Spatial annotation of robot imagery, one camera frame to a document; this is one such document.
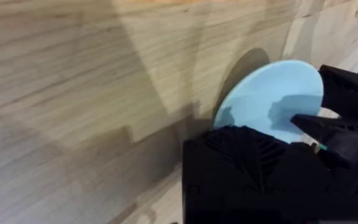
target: black plastic part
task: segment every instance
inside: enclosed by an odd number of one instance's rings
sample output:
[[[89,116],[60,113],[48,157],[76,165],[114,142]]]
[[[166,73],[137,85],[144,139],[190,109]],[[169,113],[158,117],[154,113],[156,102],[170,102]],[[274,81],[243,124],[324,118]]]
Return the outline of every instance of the black plastic part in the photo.
[[[297,114],[291,122],[350,164],[358,164],[358,121]]]
[[[322,107],[343,118],[358,119],[358,75],[327,65],[319,72],[324,84]]]
[[[304,143],[225,127],[183,146],[185,224],[358,218],[358,176]]]

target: black 3d-printed part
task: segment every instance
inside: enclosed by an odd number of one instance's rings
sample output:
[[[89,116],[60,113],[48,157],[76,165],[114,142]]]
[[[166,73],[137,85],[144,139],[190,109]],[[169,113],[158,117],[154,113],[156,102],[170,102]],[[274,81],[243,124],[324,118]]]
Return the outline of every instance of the black 3d-printed part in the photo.
[[[328,152],[335,154],[337,164],[345,162],[358,169],[358,121],[347,119],[320,118],[309,115],[295,115],[291,122],[306,134],[327,146]],[[333,155],[324,155],[323,160],[331,160]]]
[[[358,121],[297,114],[291,122],[351,164],[358,164]]]
[[[327,65],[319,72],[324,83],[322,107],[343,118],[358,119],[358,75]]]

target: wooden surface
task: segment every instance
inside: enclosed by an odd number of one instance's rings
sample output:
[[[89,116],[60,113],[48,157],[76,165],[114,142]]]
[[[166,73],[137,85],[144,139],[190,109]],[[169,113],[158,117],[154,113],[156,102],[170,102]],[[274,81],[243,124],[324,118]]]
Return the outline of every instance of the wooden surface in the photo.
[[[0,223],[181,223],[182,140],[266,63],[356,71],[357,6],[0,0]]]

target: wood grain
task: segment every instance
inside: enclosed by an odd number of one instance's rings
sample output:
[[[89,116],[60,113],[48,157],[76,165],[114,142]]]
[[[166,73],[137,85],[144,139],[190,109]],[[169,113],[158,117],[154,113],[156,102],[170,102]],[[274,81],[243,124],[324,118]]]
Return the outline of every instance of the wood grain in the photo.
[[[0,0],[0,223],[181,222],[181,142],[266,63],[357,70],[357,6]]]

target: light blue plate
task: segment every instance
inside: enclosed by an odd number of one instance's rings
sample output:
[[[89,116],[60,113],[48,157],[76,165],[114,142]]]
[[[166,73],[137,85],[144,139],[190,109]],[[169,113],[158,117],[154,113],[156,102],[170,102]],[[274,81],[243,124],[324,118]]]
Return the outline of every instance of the light blue plate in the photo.
[[[216,113],[214,128],[248,126],[285,142],[303,132],[291,123],[294,114],[317,115],[323,81],[310,64],[284,60],[263,66],[234,87]]]

